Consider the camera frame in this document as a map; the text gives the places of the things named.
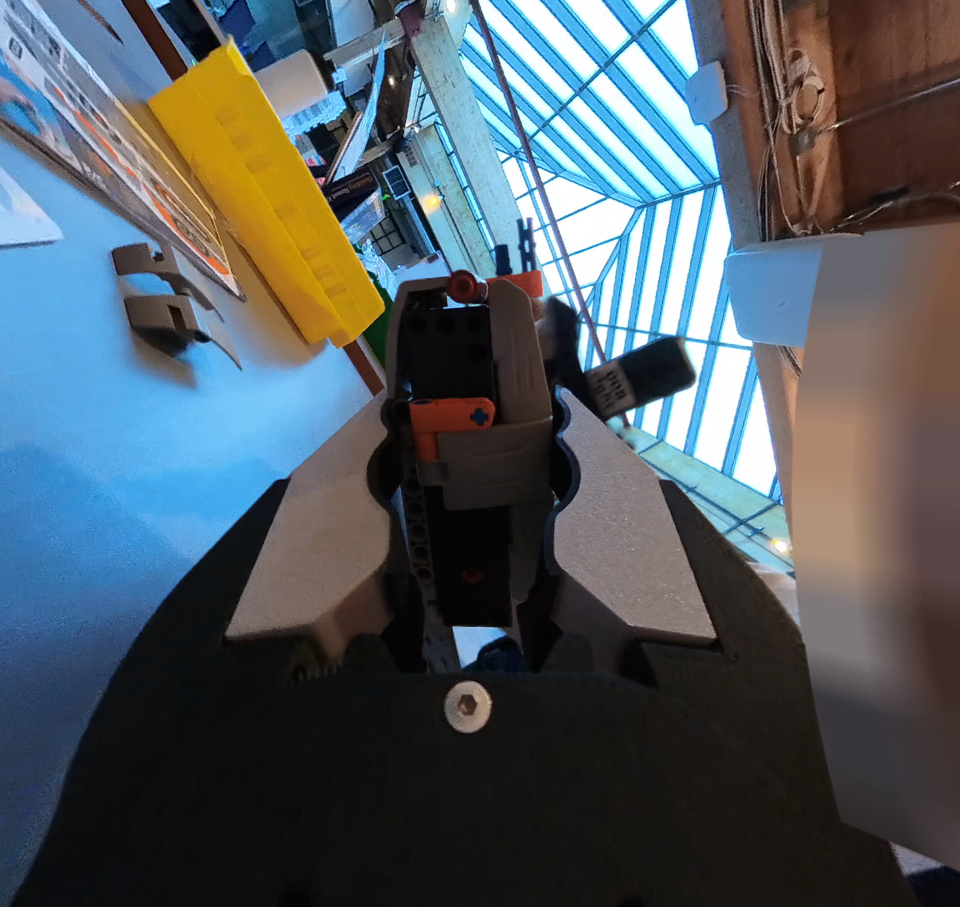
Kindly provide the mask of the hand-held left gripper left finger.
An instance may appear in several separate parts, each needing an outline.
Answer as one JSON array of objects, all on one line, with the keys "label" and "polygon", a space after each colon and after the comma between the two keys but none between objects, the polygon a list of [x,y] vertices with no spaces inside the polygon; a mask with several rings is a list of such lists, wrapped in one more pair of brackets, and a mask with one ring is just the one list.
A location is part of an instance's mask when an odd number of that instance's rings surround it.
[{"label": "hand-held left gripper left finger", "polygon": [[369,462],[387,438],[386,399],[373,397],[294,469],[226,640],[304,638],[337,661],[354,637],[389,625],[381,575],[391,522],[368,483]]}]

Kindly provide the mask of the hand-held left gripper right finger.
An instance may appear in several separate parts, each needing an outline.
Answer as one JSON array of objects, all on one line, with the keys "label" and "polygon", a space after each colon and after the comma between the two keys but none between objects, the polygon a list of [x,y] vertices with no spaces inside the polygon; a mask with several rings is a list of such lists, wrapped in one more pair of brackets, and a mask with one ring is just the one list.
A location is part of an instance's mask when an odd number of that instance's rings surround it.
[{"label": "hand-held left gripper right finger", "polygon": [[552,527],[554,623],[585,638],[598,668],[620,667],[635,641],[711,646],[714,623],[659,476],[572,393],[557,398],[571,485]]}]

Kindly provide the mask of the grey brick robot model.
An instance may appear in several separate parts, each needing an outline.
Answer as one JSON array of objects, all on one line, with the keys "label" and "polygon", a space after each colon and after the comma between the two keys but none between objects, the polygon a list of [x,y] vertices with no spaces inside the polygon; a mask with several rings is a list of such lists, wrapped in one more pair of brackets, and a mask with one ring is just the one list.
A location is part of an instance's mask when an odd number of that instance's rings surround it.
[{"label": "grey brick robot model", "polygon": [[431,626],[510,629],[534,587],[554,441],[531,297],[472,274],[400,284],[383,420]]}]

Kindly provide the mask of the grey curved panel assembly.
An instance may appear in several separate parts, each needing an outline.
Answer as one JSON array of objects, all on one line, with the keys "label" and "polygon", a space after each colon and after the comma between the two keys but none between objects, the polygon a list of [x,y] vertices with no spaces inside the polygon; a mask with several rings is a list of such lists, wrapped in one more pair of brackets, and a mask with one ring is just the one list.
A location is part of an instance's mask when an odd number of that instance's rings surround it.
[{"label": "grey curved panel assembly", "polygon": [[224,317],[205,287],[205,275],[169,243],[158,251],[137,242],[116,246],[111,260],[118,277],[152,276],[170,293],[129,293],[124,296],[130,327],[140,335],[156,335],[185,348],[212,344],[241,370],[242,363]]}]

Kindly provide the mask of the white ceiling box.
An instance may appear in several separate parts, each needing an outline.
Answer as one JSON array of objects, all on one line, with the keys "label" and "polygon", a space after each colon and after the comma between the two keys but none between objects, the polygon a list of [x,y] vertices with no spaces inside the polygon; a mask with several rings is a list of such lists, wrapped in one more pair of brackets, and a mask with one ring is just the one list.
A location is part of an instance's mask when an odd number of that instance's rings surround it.
[{"label": "white ceiling box", "polygon": [[726,113],[729,92],[722,62],[710,61],[691,73],[684,97],[694,125],[707,127]]}]

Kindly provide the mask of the blue robot kit box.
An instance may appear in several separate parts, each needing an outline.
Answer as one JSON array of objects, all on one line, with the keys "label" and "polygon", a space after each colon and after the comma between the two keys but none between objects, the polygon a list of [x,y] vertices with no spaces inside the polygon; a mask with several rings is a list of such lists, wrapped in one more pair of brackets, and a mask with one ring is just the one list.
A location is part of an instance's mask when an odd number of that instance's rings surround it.
[{"label": "blue robot kit box", "polygon": [[367,165],[337,181],[325,182],[320,190],[353,246],[362,246],[363,239],[385,217],[382,188]]}]

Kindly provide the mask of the yellow plastic bin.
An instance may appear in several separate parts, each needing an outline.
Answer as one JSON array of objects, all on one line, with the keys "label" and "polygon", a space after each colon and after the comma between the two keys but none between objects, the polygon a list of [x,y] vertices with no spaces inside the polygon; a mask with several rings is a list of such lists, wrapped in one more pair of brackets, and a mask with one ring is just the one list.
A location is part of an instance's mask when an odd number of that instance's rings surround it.
[{"label": "yellow plastic bin", "polygon": [[382,315],[373,281],[234,40],[149,107],[307,343],[342,349]]}]

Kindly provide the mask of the white instruction booklet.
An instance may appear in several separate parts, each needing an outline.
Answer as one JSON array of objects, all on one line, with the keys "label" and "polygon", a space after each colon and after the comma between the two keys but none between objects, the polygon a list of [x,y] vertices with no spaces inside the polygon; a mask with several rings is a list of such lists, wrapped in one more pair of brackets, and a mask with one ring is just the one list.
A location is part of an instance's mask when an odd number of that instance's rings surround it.
[{"label": "white instruction booklet", "polygon": [[63,231],[5,169],[1,169],[1,249],[54,244]]}]

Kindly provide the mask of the sticker sheet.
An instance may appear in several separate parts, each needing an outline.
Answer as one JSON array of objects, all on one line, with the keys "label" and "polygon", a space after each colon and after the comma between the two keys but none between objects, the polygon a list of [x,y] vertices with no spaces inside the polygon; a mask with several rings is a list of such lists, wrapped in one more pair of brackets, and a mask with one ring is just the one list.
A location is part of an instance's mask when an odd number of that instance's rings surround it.
[{"label": "sticker sheet", "polygon": [[1,87],[2,128],[244,299],[210,210],[37,0],[1,0]]}]

